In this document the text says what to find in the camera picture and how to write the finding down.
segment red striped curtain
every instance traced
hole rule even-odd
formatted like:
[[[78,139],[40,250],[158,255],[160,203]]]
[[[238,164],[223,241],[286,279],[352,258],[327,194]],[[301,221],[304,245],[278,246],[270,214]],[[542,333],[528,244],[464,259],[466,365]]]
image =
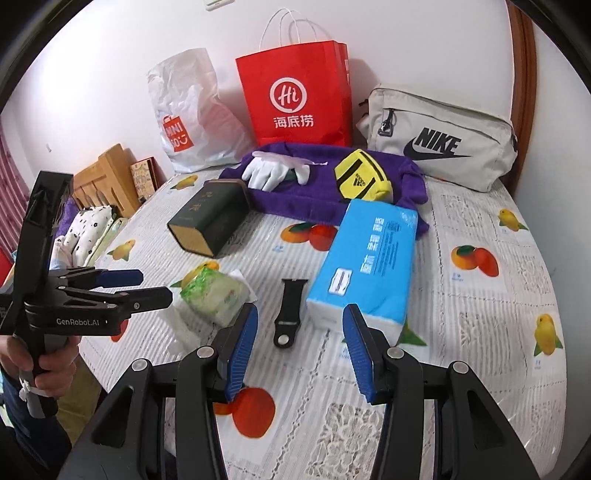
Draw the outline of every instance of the red striped curtain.
[[[0,248],[11,257],[17,249],[29,190],[14,164],[0,125]]]

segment electrical outlet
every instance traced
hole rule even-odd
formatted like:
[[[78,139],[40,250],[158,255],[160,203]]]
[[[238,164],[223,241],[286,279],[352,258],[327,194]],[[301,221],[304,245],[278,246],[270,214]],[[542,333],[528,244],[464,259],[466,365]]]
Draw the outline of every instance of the electrical outlet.
[[[205,4],[205,10],[210,12],[211,10],[215,10],[216,8],[223,7],[224,5],[233,3],[234,0],[203,0]]]

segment white plastic bag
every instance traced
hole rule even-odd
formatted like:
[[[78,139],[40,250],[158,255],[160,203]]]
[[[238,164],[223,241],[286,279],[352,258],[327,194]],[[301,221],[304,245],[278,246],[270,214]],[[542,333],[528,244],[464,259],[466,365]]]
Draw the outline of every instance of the white plastic bag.
[[[228,276],[244,283],[249,291],[247,301],[256,302],[256,293],[240,270],[232,270]],[[192,311],[178,293],[174,294],[170,307],[160,310],[158,315],[174,332],[174,340],[168,346],[169,353],[180,355],[181,358],[202,346],[204,341],[212,337],[212,332],[220,328]]]
[[[164,151],[177,173],[238,163],[254,149],[244,126],[218,97],[205,48],[156,65],[148,72],[148,91]]]

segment haidilao logo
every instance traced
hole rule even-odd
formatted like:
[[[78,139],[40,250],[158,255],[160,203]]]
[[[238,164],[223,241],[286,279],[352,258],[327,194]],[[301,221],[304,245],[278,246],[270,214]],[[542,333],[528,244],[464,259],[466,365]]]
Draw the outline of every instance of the haidilao logo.
[[[296,113],[304,108],[308,93],[299,80],[283,77],[277,80],[269,92],[271,103],[283,113]]]

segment wooden bed frame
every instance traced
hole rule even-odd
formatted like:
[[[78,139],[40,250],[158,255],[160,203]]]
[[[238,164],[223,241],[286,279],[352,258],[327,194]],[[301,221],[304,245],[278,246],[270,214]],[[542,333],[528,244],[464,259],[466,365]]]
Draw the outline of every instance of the wooden bed frame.
[[[511,194],[515,195],[525,157],[530,146],[534,125],[535,99],[538,85],[538,60],[535,49],[534,24],[531,18],[514,4],[507,2],[511,37],[513,40],[513,102],[511,123],[517,136],[517,159],[511,171],[501,180]]]
[[[131,176],[133,158],[120,144],[103,153],[98,161],[74,176],[72,197],[83,209],[115,205],[122,217],[130,218],[140,202]]]

